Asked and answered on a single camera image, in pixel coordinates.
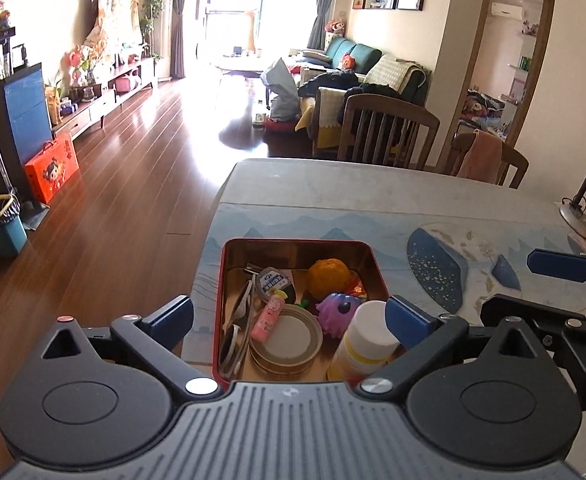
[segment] blue trash can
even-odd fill
[[[26,243],[20,203],[14,195],[0,195],[0,256],[15,258]]]

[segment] black circular cover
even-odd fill
[[[64,361],[29,370],[4,394],[0,431],[14,455],[49,467],[91,468],[143,447],[168,422],[171,399],[157,379],[100,360],[90,367]]]
[[[480,361],[436,370],[415,384],[406,408],[419,433],[482,466],[518,468],[566,456],[582,414],[559,371],[540,373],[518,357]]]

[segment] pink cloth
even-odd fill
[[[475,140],[466,152],[457,176],[495,184],[502,163],[502,139],[475,130]]]

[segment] yellow cap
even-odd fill
[[[283,290],[272,290],[274,296],[279,296],[285,300],[289,298],[289,295],[285,293]]]

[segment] jar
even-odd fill
[[[362,303],[326,372],[329,381],[357,384],[385,365],[400,342],[387,329],[384,301]]]

